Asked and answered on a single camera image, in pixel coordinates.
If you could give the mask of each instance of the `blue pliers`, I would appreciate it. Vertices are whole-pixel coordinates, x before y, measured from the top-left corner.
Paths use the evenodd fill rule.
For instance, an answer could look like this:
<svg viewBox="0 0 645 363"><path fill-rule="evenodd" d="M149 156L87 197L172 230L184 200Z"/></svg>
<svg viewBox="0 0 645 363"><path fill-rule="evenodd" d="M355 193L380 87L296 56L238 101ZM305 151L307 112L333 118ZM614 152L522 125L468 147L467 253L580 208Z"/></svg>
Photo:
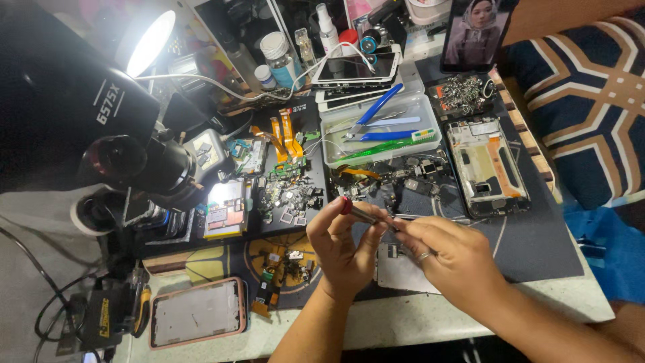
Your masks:
<svg viewBox="0 0 645 363"><path fill-rule="evenodd" d="M345 134L342 138L345 139L345 141L390 141L390 140L398 140L398 139L403 139L403 138L409 138L410 134L413 132L417 132L419 130L407 130L407 131L397 131L397 132L368 132L366 134L359 134L359 131L367 124L368 121L376 115L376 113L385 105L387 101L389 101L394 95L400 91L403 88L403 83L399 83L398 85L392 87L389 91L387 91L381 98L379 98L376 103L370 107L370 109L365 112L365 114L358 120L356 121L356 124L349 129L347 134Z"/></svg>

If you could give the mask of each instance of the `cushion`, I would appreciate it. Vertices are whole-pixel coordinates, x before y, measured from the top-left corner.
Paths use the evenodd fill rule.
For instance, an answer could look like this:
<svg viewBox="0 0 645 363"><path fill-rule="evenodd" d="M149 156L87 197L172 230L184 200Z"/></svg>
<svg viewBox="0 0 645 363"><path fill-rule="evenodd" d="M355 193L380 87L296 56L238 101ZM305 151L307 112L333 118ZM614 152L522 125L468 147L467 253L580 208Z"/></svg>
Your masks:
<svg viewBox="0 0 645 363"><path fill-rule="evenodd" d="M507 53L533 131L578 202L594 209L645 194L645 8Z"/></svg>

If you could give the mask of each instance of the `pink phone frame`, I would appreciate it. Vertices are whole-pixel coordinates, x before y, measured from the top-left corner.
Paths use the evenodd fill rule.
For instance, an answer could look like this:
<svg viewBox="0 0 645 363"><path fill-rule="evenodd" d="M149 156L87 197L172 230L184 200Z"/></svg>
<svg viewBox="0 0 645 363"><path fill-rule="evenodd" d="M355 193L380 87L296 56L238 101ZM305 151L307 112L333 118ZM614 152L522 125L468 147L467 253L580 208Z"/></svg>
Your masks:
<svg viewBox="0 0 645 363"><path fill-rule="evenodd" d="M155 304L155 300L157 300L158 298L166 297L166 296L172 296L172 295L176 295L176 294L179 294L179 293L185 293L186 291L190 291L190 290L203 289L204 287L209 286L209 285L221 284L221 283L228 282L228 281L236 281L237 282L237 292L238 292L238 299L237 300L238 300L239 308L240 308L240 328L238 330L231 331L229 333L219 334L219 335L212 335L210 337L196 338L196 339L187 340L185 342L168 344L167 346L162 346L162 347L153 347L152 346L152 329L153 329L153 326L152 326L152 317L153 317L152 311L153 311L153 308L152 307ZM155 296L155 298L152 300L152 303L150 304L150 334L149 334L150 337L148 339L148 346L150 347L150 350L160 350L160 349L178 347L178 346L183 346L185 344L202 342L204 340L228 337L229 335L239 334L239 333L242 333L244 331L244 329L246 329L246 308L244 306L244 282L239 277L229 277L229 278L225 278L223 280L218 280L218 281L209 282L209 283L203 284L203 285L193 286L193 287L191 287L189 289L180 290L180 291L173 291L171 293Z"/></svg>

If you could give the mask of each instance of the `white bottle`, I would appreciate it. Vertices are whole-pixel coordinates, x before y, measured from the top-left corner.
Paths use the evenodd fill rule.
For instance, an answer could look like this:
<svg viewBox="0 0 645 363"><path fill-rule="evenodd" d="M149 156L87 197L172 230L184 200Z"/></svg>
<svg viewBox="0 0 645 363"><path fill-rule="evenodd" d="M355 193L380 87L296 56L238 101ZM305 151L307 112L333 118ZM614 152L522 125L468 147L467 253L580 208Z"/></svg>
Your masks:
<svg viewBox="0 0 645 363"><path fill-rule="evenodd" d="M329 13L327 13L327 6L325 4L318 4L316 6L316 12L318 12L318 23L321 28L321 41L325 54L329 54L329 58L341 57L342 50L340 47L332 51L338 45L338 31L333 25Z"/></svg>

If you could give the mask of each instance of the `ring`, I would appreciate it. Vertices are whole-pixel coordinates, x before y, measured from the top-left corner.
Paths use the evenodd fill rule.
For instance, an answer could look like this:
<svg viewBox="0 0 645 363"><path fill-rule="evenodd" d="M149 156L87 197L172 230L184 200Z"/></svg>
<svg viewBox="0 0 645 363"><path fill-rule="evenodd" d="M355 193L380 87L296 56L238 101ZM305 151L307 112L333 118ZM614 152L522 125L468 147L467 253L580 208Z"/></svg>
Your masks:
<svg viewBox="0 0 645 363"><path fill-rule="evenodd" d="M419 262L421 262L421 261L423 261L423 259L424 259L424 258L426 258L426 257L428 257L428 256L432 256L432 255L433 255L433 254L432 254L432 253L430 253L430 252L423 252L423 253L422 253L422 254L417 258L417 260L418 260Z"/></svg>

